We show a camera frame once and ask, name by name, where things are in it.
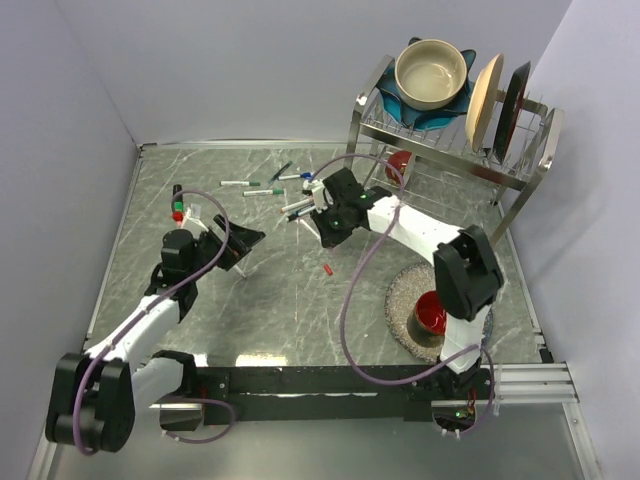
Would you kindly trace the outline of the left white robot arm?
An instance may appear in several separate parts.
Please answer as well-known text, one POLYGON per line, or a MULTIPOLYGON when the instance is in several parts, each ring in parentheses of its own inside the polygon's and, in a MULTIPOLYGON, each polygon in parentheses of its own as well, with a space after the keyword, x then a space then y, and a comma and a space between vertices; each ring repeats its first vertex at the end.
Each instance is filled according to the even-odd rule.
POLYGON ((45 422, 48 441, 74 445, 87 455, 117 452, 139 410, 167 395, 184 402, 197 393, 192 355, 150 350, 187 316, 201 276, 213 268, 233 269, 266 237, 223 215, 214 222, 221 235, 209 227, 198 235, 185 228, 166 233, 160 261, 132 314, 98 344, 61 357, 45 422))

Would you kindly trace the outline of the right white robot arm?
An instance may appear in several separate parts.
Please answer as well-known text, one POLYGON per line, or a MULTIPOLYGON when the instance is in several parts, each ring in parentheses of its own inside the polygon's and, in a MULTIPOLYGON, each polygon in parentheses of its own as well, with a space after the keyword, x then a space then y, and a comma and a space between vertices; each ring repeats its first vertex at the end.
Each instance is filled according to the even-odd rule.
POLYGON ((481 356, 483 328, 491 305, 504 285, 504 277, 491 243, 482 228, 457 227, 437 220, 375 186, 366 189, 353 172, 342 168, 324 179, 312 176, 304 182, 311 192, 316 224, 325 248, 348 239, 357 228, 379 235, 371 250, 359 261, 347 288, 340 312, 343 352, 358 375, 380 385, 402 385, 437 375, 439 390, 460 398, 473 384, 471 370, 481 356), (402 380, 368 376, 356 363, 346 344, 346 314, 357 282, 381 244, 392 239, 419 254, 434 269, 435 291, 446 312, 444 343, 439 362, 426 372, 402 380))

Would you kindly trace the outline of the dark blue pen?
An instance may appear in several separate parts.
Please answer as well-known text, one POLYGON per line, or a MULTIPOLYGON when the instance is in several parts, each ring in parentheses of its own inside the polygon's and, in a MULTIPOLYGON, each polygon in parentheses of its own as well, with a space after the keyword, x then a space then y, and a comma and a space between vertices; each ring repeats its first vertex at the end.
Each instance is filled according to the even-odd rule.
POLYGON ((302 208, 298 211, 295 211, 294 213, 290 214, 287 219, 289 222, 297 220, 301 217, 303 217, 304 215, 310 214, 312 211, 315 210, 315 207, 313 205, 309 205, 305 208, 302 208))

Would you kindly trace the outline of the green capped marker left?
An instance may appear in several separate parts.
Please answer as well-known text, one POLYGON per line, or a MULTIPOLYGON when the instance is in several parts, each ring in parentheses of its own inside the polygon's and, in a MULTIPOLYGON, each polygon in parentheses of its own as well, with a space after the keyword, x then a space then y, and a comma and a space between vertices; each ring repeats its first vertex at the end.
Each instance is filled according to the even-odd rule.
POLYGON ((225 180, 219 182, 220 186, 240 186, 240 187, 258 187, 261 185, 257 181, 239 181, 239 180, 225 180))

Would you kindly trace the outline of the green capped marker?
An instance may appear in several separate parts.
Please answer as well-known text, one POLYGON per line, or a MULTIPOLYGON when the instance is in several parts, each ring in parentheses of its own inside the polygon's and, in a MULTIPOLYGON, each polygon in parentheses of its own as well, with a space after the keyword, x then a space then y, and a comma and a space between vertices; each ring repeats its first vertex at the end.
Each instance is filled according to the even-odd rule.
POLYGON ((284 189, 265 189, 265 190, 249 190, 242 193, 243 197, 261 197, 261 196, 273 196, 284 195, 286 191, 284 189))
POLYGON ((261 185, 257 181, 239 181, 239 180, 225 180, 219 182, 220 186, 240 186, 240 187, 258 187, 261 185))

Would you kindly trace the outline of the black green highlighter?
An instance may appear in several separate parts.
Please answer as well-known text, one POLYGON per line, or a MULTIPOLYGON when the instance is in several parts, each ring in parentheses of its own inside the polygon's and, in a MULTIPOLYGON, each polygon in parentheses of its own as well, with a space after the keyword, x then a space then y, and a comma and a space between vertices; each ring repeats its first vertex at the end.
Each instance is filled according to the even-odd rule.
POLYGON ((171 210, 173 213, 184 212, 183 187, 181 184, 175 184, 172 187, 171 210))

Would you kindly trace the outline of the green capped marker right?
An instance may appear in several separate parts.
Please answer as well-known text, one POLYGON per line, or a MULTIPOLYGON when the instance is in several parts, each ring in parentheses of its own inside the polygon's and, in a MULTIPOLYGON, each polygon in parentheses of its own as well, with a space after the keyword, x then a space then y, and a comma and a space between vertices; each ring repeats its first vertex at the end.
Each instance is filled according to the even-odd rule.
POLYGON ((249 190, 242 193, 243 197, 261 197, 261 196, 273 196, 284 195, 286 191, 284 189, 265 189, 265 190, 249 190))

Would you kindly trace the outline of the small red bowl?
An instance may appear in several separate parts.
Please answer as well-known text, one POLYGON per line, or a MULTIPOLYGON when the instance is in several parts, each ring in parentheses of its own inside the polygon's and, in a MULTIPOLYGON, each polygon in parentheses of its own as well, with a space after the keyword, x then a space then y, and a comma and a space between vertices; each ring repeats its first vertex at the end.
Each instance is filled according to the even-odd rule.
POLYGON ((415 155, 407 150, 399 150, 390 155, 389 165, 385 168, 388 181, 395 187, 400 186, 400 174, 404 185, 407 185, 414 169, 415 155))

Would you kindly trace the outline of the steel dish rack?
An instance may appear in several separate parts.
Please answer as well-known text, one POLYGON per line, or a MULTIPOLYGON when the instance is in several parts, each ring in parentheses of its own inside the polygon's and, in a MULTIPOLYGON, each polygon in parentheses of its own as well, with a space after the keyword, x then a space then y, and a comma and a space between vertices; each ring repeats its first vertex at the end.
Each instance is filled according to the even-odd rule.
POLYGON ((372 140, 370 153, 379 156, 393 149, 408 150, 429 167, 470 180, 484 180, 496 186, 492 203, 499 204, 508 190, 518 193, 491 236, 497 243, 551 169, 565 112, 540 101, 526 98, 516 123, 510 153, 499 163, 490 152, 471 149, 464 132, 464 119, 458 117, 435 131, 417 132, 396 124, 382 106, 377 83, 395 63, 382 57, 358 93, 352 110, 346 151, 353 153, 360 136, 372 140))

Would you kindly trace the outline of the speckled grey plate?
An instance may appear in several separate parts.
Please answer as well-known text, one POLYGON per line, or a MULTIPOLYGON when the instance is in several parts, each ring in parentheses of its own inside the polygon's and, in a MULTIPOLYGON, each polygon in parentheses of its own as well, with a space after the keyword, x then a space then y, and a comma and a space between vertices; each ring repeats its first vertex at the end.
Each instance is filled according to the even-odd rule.
POLYGON ((434 268, 428 262, 418 262, 394 277, 384 300, 386 325, 392 337, 413 357, 427 363, 434 363, 439 356, 444 336, 431 336, 425 346, 420 345, 409 335, 407 321, 419 297, 434 289, 434 268))

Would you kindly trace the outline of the teal star shaped plate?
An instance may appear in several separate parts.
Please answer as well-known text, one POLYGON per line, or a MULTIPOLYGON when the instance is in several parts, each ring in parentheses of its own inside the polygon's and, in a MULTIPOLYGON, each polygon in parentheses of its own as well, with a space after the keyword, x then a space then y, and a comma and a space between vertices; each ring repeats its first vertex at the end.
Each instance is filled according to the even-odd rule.
MULTIPOLYGON (((408 46, 418 40, 424 39, 414 37, 410 40, 408 46)), ((418 111, 404 103, 399 97, 396 88, 394 78, 395 61, 386 68, 381 78, 377 81, 376 88, 382 97, 384 110, 391 115, 397 124, 416 131, 436 130, 447 126, 455 118, 467 113, 474 88, 474 83, 469 80, 469 71, 475 62, 476 51, 473 49, 460 51, 468 67, 466 83, 450 103, 435 110, 418 111)))

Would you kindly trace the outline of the red black mug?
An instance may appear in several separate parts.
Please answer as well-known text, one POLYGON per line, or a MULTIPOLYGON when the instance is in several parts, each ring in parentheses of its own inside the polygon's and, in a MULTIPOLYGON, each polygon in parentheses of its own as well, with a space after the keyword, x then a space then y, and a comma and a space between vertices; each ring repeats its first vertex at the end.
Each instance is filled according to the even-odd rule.
POLYGON ((447 312, 442 307, 437 292, 425 292, 408 316, 406 327, 409 337, 419 346, 434 346, 437 341, 444 339, 446 318, 447 312))

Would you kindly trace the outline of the beige ceramic bowl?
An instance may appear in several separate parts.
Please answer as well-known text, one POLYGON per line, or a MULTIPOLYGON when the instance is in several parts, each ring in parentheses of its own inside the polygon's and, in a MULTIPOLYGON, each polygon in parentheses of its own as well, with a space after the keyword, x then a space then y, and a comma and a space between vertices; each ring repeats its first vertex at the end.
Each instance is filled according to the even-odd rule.
POLYGON ((398 55, 394 66, 399 97, 418 111, 450 103, 464 87, 467 74, 461 51, 438 39, 415 41, 398 55))

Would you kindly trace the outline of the black base bar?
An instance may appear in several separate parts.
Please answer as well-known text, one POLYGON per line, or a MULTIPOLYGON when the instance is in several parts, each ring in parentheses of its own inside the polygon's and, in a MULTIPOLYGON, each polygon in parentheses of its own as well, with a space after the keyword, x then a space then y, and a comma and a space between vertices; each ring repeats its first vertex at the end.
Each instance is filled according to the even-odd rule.
POLYGON ((480 366, 457 376, 443 368, 408 384, 369 382, 349 366, 197 367, 181 401, 216 400, 239 421, 311 421, 400 418, 434 420, 432 404, 472 406, 492 394, 490 371, 480 366))

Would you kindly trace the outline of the beige plate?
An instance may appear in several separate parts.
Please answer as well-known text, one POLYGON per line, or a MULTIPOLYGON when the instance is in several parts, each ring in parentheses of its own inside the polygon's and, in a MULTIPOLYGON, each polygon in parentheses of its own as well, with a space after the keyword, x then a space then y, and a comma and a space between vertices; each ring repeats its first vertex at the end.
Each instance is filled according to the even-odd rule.
POLYGON ((472 91, 465 134, 474 153, 480 150, 491 120, 503 65, 504 54, 499 53, 480 71, 472 91))

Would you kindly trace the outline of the black plate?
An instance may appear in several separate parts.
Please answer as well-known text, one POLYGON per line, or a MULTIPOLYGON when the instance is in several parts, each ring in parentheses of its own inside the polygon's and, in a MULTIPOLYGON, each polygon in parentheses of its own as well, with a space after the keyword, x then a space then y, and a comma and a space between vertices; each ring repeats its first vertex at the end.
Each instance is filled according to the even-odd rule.
POLYGON ((502 164, 506 159, 506 154, 517 124, 518 115, 524 103, 526 85, 530 72, 530 61, 527 61, 516 68, 506 90, 492 147, 492 153, 500 164, 502 164))

